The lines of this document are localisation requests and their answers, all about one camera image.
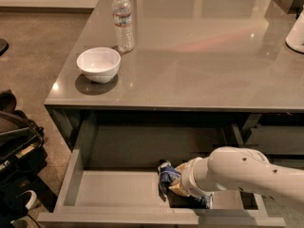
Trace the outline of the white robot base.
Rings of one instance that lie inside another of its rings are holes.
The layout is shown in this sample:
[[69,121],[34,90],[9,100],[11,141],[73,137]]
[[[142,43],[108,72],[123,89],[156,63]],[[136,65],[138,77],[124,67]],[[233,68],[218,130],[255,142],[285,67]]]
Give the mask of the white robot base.
[[285,42],[289,48],[304,53],[304,9],[296,19]]

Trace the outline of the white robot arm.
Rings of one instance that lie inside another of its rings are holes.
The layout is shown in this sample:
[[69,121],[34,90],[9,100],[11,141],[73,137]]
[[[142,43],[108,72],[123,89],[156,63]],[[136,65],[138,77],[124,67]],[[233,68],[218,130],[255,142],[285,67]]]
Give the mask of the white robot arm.
[[181,164],[179,170],[170,190],[182,197],[199,199],[214,192],[238,190],[304,211],[304,171],[271,164],[255,149],[220,147],[206,158]]

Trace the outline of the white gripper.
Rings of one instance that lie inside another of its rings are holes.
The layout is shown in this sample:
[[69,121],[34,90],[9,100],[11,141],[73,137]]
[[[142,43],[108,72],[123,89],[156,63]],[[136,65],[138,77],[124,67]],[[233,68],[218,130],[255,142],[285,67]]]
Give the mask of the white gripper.
[[213,193],[204,191],[199,187],[198,174],[205,178],[207,159],[201,157],[194,158],[178,165],[175,170],[178,172],[180,181],[174,181],[169,185],[169,189],[173,193],[181,197],[193,197],[203,203],[212,202]]

